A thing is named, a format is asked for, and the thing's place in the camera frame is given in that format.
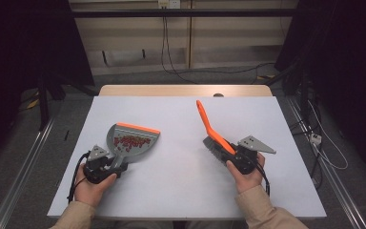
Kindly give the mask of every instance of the black curtain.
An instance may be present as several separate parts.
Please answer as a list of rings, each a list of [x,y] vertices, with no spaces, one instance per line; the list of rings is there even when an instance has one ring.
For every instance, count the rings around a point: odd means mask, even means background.
[[[325,106],[366,163],[366,1],[339,1],[310,73]]]
[[[31,13],[39,10],[71,11],[67,0],[0,1],[0,139],[17,114],[20,94],[37,88],[42,73],[52,92],[68,80],[93,85],[74,19]]]

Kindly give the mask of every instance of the white table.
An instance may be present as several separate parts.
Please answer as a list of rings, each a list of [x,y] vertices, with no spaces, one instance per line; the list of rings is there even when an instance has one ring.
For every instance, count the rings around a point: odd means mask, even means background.
[[[254,135],[275,150],[264,154],[273,205],[299,218],[326,213],[309,178],[279,105],[272,96],[98,96],[94,99],[68,168],[48,212],[67,207],[78,158],[106,146],[112,124],[128,122],[161,131],[146,155],[129,165],[103,196],[102,219],[241,219],[234,179],[203,145],[207,135],[195,101],[200,99],[213,128],[231,142]]]

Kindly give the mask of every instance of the hand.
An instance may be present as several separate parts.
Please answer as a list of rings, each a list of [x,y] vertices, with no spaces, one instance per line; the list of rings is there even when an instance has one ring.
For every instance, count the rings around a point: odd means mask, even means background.
[[[265,158],[261,153],[257,153],[257,160],[261,167],[264,166]],[[254,169],[251,173],[247,175],[241,174],[234,164],[231,161],[227,161],[227,167],[230,173],[234,177],[234,181],[236,182],[236,189],[239,194],[254,188],[257,185],[261,184],[263,180],[263,176],[258,172],[257,169]]]
[[[87,203],[90,206],[96,208],[99,205],[100,199],[102,199],[103,193],[114,183],[117,178],[116,174],[108,176],[105,180],[98,184],[90,183],[83,174],[83,167],[85,164],[81,164],[76,175],[76,183],[83,180],[78,184],[75,190],[75,200],[83,203]]]

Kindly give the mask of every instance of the person's left hand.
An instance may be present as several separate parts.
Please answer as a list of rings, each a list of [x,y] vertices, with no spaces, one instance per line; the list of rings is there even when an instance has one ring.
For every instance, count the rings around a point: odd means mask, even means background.
[[[83,174],[83,167],[85,164],[81,164],[76,175],[76,183],[85,178]],[[76,187],[75,200],[83,203],[87,203],[93,208],[99,205],[100,199],[102,199],[103,193],[114,183],[117,178],[116,174],[112,174],[105,180],[98,184],[90,183],[87,179],[83,180]]]

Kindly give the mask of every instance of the aluminum rail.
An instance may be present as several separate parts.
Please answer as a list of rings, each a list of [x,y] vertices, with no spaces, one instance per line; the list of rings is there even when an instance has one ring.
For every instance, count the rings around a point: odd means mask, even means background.
[[[299,121],[299,125],[302,129],[302,131],[307,131],[308,128],[304,124],[302,120],[301,115],[299,114],[299,105],[296,103],[296,101],[292,100],[291,98],[288,98],[287,100],[289,102],[289,105],[294,113],[294,116],[297,121]],[[317,156],[318,149],[316,146],[312,143],[310,143],[313,146],[314,154]],[[364,220],[364,217],[362,216],[361,212],[358,210],[358,207],[353,200],[350,193],[347,191],[346,187],[344,186],[343,182],[341,181],[340,177],[338,176],[336,170],[328,165],[325,160],[322,158],[322,156],[319,157],[319,164],[321,165],[322,171],[325,174],[326,178],[329,180],[329,183],[332,186],[332,189],[335,192],[335,195],[338,198],[338,201],[340,202],[340,205],[342,206],[344,213],[346,214],[349,221],[352,223],[353,228],[355,229],[366,229],[366,222]]]
[[[19,12],[22,15],[36,17],[291,17],[297,15],[315,15],[319,10],[311,9],[173,9],[173,10],[31,10]]]
[[[31,175],[32,168],[34,167],[34,164],[36,163],[38,156],[40,155],[40,152],[43,149],[43,146],[50,134],[52,125],[56,116],[59,113],[60,107],[61,104],[58,104],[58,106],[53,109],[53,114],[48,124],[43,129],[43,131],[37,134],[37,137],[34,140],[33,145],[31,146],[29,154],[27,155],[26,160],[22,165],[22,168],[17,174],[16,179],[14,180],[7,195],[0,205],[0,229],[6,228],[8,224],[11,213],[16,206],[17,200],[22,195],[22,191],[26,185],[26,182]]]

